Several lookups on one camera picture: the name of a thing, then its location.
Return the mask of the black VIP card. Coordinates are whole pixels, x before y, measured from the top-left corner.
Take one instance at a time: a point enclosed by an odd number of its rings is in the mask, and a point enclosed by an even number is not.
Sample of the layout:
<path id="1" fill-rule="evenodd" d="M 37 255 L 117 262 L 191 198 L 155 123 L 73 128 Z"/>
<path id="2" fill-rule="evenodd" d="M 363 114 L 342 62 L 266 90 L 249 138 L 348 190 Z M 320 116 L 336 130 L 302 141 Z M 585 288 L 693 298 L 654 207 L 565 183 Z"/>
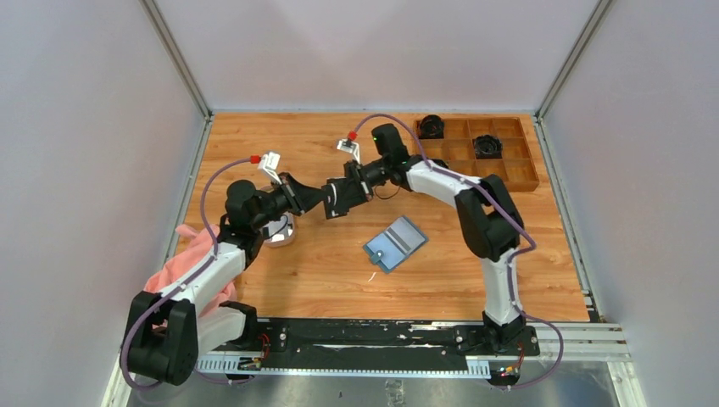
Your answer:
<path id="1" fill-rule="evenodd" d="M 343 193 L 348 188 L 348 179 L 345 177 L 328 178 L 321 188 L 326 198 L 323 201 L 325 216 L 328 220 L 346 216 L 349 212 L 343 201 Z"/>

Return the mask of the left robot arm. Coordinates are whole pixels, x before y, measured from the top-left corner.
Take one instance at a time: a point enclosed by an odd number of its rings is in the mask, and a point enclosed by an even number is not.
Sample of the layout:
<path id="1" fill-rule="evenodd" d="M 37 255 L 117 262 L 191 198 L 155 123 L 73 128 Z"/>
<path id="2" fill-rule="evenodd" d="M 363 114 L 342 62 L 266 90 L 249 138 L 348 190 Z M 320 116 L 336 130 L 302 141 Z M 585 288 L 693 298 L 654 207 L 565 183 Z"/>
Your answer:
<path id="1" fill-rule="evenodd" d="M 263 228 L 285 213 L 302 215 L 326 201 L 326 191 L 305 186 L 288 173 L 271 190 L 249 180 L 233 182 L 219 232 L 211 232 L 210 250 L 178 281 L 157 293 L 140 292 L 131 302 L 120 351 L 120 369 L 135 389 L 133 374 L 155 384 L 179 386 L 193 373 L 198 358 L 224 343 L 249 350 L 259 341 L 257 310 L 223 300 L 205 314 L 215 295 L 256 259 Z"/>

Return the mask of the blue leather card holder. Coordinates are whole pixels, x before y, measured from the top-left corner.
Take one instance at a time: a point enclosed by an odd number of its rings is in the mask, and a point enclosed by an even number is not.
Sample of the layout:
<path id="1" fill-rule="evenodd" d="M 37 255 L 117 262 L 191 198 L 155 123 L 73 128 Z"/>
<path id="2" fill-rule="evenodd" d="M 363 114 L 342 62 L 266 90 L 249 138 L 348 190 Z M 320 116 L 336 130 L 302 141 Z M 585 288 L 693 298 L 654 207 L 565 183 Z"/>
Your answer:
<path id="1" fill-rule="evenodd" d="M 403 215 L 368 241 L 363 250 L 374 266 L 389 274 L 427 242 L 426 234 Z"/>

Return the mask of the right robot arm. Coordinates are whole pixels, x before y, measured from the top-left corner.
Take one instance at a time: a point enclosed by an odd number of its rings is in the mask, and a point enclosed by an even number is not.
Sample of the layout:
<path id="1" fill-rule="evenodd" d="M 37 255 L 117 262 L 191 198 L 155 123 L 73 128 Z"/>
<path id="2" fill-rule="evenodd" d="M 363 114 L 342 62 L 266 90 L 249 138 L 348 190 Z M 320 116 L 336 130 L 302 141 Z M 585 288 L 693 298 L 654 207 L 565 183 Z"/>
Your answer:
<path id="1" fill-rule="evenodd" d="M 373 199 L 375 187 L 388 182 L 455 209 L 465 245 L 480 259 L 486 289 L 483 329 L 474 344 L 496 354 L 507 353 L 527 326 L 516 284 L 520 239 L 527 232 L 504 182 L 496 175 L 481 178 L 458 173 L 424 152 L 409 154 L 393 124 L 380 125 L 371 135 L 379 159 L 369 164 L 352 159 L 345 164 L 342 177 L 328 180 L 326 218 L 347 215 Z"/>

